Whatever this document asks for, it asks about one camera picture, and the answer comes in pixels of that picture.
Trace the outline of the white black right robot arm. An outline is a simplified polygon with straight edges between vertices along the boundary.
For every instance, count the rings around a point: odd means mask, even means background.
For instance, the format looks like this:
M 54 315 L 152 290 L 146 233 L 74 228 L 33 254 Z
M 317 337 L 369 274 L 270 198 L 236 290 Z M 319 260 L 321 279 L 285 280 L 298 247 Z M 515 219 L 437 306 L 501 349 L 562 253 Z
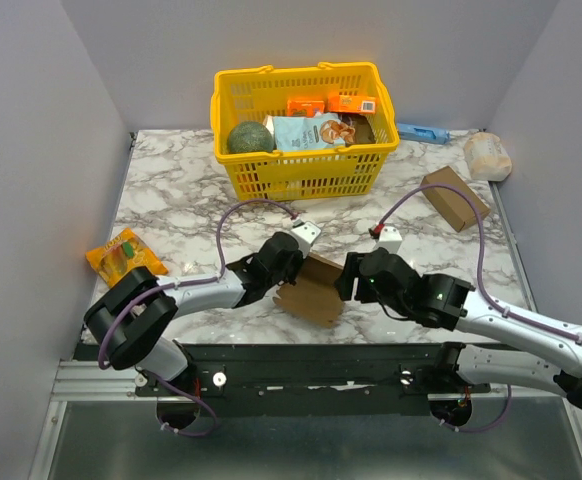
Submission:
M 384 248 L 348 253 L 334 286 L 341 300 L 377 303 L 401 321 L 506 345 L 502 352 L 466 346 L 456 358 L 435 362 L 430 371 L 438 389 L 506 383 L 555 393 L 582 410 L 582 325 L 488 300 L 446 274 L 420 275 Z

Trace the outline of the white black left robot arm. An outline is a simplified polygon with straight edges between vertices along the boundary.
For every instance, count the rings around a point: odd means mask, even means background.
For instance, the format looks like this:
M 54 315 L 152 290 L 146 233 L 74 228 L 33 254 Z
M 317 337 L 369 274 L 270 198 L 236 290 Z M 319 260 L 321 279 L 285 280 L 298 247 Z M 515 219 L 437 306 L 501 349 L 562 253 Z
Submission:
M 158 277 L 146 267 L 132 270 L 85 314 L 99 344 L 98 366 L 139 367 L 158 377 L 168 393 L 185 393 L 193 372 L 183 349 L 163 336 L 170 321 L 241 308 L 260 301 L 276 285 L 293 284 L 316 238 L 307 224 L 277 232 L 258 252 L 230 263 L 218 279 Z

